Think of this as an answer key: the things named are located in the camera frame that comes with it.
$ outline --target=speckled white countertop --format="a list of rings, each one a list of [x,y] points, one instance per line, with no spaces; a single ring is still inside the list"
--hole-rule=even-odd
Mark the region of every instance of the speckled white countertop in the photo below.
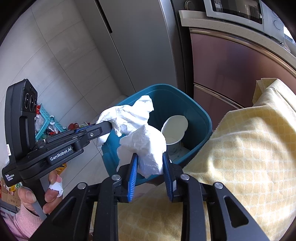
[[[283,45],[263,34],[234,23],[207,18],[204,12],[180,10],[179,13],[182,26],[217,30],[251,40],[275,53],[296,69],[296,57],[287,51]]]

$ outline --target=blue basket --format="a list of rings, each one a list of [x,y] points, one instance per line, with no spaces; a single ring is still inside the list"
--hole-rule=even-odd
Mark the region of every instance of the blue basket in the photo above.
[[[54,125],[60,132],[66,131],[66,129],[63,129],[62,125],[57,122],[54,117],[50,117],[49,113],[43,108],[42,104],[40,106],[40,114],[43,116],[45,121],[40,131],[35,135],[36,141],[38,141],[43,135],[50,122],[55,122]]]
[[[188,129],[182,139],[184,147],[190,151],[178,159],[176,164],[185,166],[197,154],[212,134],[212,121],[209,115],[188,95],[167,84],[157,84],[147,87],[121,101],[117,105],[133,105],[142,95],[149,95],[153,102],[154,111],[150,113],[148,124],[161,130],[164,122],[173,115],[183,115],[188,120]],[[114,130],[102,146],[103,162],[108,174],[116,174],[119,163],[117,148],[119,140]],[[136,185],[143,184],[157,175],[144,178],[137,174]]]

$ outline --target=microwave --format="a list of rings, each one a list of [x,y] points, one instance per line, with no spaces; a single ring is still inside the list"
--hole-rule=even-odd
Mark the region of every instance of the microwave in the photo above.
[[[261,0],[204,0],[208,17],[240,23],[284,43],[284,24]]]

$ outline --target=screw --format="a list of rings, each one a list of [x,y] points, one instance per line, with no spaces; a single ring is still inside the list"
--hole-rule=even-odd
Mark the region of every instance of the screw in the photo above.
[[[120,175],[118,175],[118,174],[114,174],[114,175],[112,175],[112,180],[113,181],[118,181],[118,180],[120,180],[121,179],[121,176]]]
[[[187,174],[181,174],[180,177],[182,180],[186,180],[186,181],[189,180],[189,175],[187,175]]]
[[[222,183],[215,183],[215,188],[222,189],[223,184]]]
[[[86,188],[86,184],[85,183],[79,183],[77,185],[77,188],[80,189],[80,190],[82,190],[82,189]]]

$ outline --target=pink fuzzy sweater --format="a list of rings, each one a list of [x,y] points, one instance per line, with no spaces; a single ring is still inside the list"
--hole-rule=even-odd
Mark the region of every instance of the pink fuzzy sweater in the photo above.
[[[38,216],[30,213],[23,205],[15,217],[7,214],[4,221],[19,241],[27,241],[42,223]]]

